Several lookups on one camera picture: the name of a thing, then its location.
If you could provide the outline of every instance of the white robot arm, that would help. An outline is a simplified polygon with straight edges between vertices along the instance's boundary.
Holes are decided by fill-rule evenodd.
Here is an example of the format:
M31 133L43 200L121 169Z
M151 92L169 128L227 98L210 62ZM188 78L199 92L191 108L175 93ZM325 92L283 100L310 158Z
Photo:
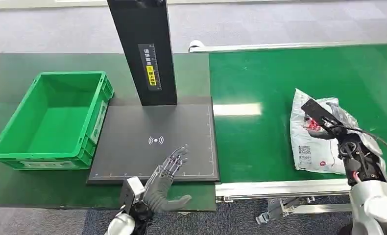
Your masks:
M359 129L356 119L338 105L329 105L332 114L313 99L302 109L322 127L318 131L309 131L312 137L338 140L339 158L344 161L351 186L353 223L348 232L352 235L387 235L386 164L375 141L381 139Z
M138 177L124 180L121 191L123 206L110 222L105 235L144 235L153 214L184 208L191 200L184 195L167 200L168 191L178 170L186 163L188 146L177 148L158 165L143 187Z

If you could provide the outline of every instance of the cable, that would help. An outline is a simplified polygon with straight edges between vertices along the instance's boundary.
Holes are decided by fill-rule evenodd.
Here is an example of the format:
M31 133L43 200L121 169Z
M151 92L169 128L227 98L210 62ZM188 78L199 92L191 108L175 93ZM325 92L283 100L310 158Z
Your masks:
M361 179L359 178L358 174L359 172L356 170L352 171L352 178L354 178L357 183L361 183Z
M354 159L354 157L352 156L352 153L351 153L351 149L349 149L349 147L348 147L348 143L345 144L345 146L343 148L345 148L346 154L348 154L348 157L351 159Z
M361 133L364 133L364 134L367 134L367 135L370 135L372 136L374 139L376 140L379 140L381 143L383 143L386 147L387 147L387 142L385 142L382 138L380 138L379 136L376 136L368 131L364 131L362 129L357 129L357 128L352 128L352 127L349 127L349 126L343 126L343 125L339 125L339 124L334 124L334 123L331 123L333 124L334 126L337 126L337 127L340 127L340 128L344 128L344 129L347 129L347 130L351 130L351 131L358 131L358 132L361 132Z

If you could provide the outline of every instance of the red wire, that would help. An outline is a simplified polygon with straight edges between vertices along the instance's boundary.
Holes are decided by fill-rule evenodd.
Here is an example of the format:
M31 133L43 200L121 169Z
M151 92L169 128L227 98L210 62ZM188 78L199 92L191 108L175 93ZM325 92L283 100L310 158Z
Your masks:
M355 180L360 180L358 177L358 172L356 170L352 171L352 177L354 177Z

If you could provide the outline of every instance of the qr code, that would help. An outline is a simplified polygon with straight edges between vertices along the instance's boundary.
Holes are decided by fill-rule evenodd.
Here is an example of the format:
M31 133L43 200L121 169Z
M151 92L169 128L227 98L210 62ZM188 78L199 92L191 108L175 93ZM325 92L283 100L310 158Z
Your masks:
M312 164L312 157L311 156L299 156L299 163L300 164Z
M300 154L311 154L310 153L310 146L299 145L299 153Z

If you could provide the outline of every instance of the floor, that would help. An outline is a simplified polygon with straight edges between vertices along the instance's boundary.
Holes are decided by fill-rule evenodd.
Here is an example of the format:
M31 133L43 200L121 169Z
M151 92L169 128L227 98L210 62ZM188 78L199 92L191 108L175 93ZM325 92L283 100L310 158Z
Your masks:
M208 46L387 42L387 0L169 6L172 50ZM0 52L122 53L106 7L0 11ZM328 198L326 200L347 200ZM217 213L158 214L149 234L336 234L349 213L292 215L258 226L264 200L220 204ZM0 235L102 235L110 211L0 208Z

